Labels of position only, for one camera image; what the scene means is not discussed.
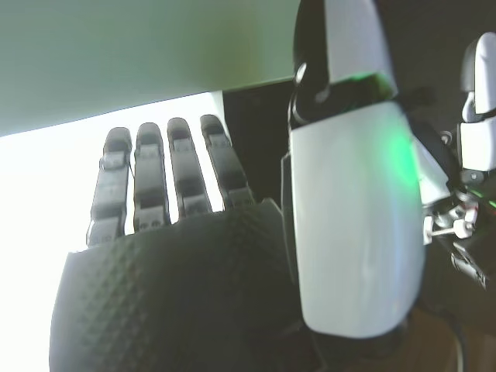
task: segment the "black textured grip pad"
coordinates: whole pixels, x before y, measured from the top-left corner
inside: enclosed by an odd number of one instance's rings
[[[301,316],[272,201],[71,253],[53,310],[52,372],[257,371]]]

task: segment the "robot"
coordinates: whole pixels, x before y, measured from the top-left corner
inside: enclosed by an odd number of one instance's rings
[[[274,370],[331,370],[329,345],[366,343],[401,328],[433,240],[450,251],[456,269],[491,289],[496,34],[468,47],[463,122],[442,136],[410,119],[371,0],[302,1],[294,51],[281,209],[255,202],[226,131],[207,115],[201,129],[225,206],[212,214],[188,124],[176,118],[167,129],[179,204],[179,222],[171,225],[165,146],[158,127],[146,123],[134,155],[136,233],[124,236],[132,140],[123,128],[108,134],[88,250],[68,257],[53,312],[52,371],[258,370],[241,354],[240,365],[234,358],[206,367],[215,351],[192,336],[198,320],[177,320],[196,306],[184,299],[193,292],[208,294],[208,306],[232,309],[219,318],[218,308],[207,307],[212,344],[231,319],[243,331],[229,347],[246,339],[262,345],[254,346],[255,359],[271,360]],[[193,256],[204,261],[188,269]],[[208,263],[217,269],[206,270]],[[161,279],[164,271],[172,279]],[[218,279],[222,273],[228,283]],[[161,299],[168,295],[174,305]],[[269,332],[274,322],[277,331]],[[253,338],[254,329],[266,332]],[[173,351],[158,352],[167,347]],[[312,366],[287,361],[292,347],[306,350],[302,359]]]

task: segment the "white background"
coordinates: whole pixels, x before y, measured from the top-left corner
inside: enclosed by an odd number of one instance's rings
[[[0,370],[47,372],[50,321],[64,261],[84,250],[98,161],[109,130],[129,128],[133,142],[140,124],[155,122],[165,147],[170,217],[177,200],[167,149],[167,122],[185,118],[198,152],[214,211],[222,210],[199,118],[224,123],[222,95],[179,98],[0,138]],[[126,232],[133,231],[129,188]]]

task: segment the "metal linkage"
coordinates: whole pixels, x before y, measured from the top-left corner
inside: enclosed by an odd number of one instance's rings
[[[134,157],[134,230],[138,232],[169,225],[164,142],[157,124],[146,122],[141,125]]]
[[[211,212],[205,181],[186,120],[174,118],[167,124],[172,172],[176,186],[179,219]]]
[[[222,123],[214,115],[204,115],[200,121],[201,132],[219,183],[224,206],[228,209],[237,205],[253,204],[253,194],[246,181],[243,166]]]
[[[126,128],[112,129],[103,147],[100,171],[91,205],[89,248],[124,235],[131,136]]]

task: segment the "pale green surface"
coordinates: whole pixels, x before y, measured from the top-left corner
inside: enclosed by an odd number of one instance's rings
[[[0,136],[292,75],[298,0],[27,0],[0,12]]]

